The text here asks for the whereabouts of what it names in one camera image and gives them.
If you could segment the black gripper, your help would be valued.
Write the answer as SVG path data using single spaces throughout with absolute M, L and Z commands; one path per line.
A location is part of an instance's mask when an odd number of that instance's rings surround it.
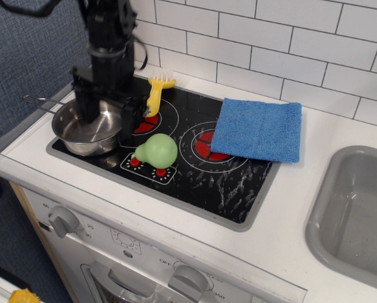
M 128 140 L 143 122 L 147 93 L 133 80 L 135 55 L 125 53 L 114 57 L 91 56 L 91 66 L 71 69 L 73 89 L 83 121 L 91 124 L 100 114 L 99 101 L 116 106 L 122 118 L 120 141 Z

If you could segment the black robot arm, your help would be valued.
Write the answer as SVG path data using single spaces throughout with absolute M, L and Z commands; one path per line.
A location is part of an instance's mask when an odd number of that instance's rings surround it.
M 88 31 L 87 50 L 91 67 L 75 66 L 73 89 L 84 122 L 99 116 L 104 100 L 121 117 L 120 142 L 128 140 L 144 120 L 148 92 L 139 88 L 133 76 L 135 68 L 133 30 L 136 13 L 128 1 L 79 1 Z

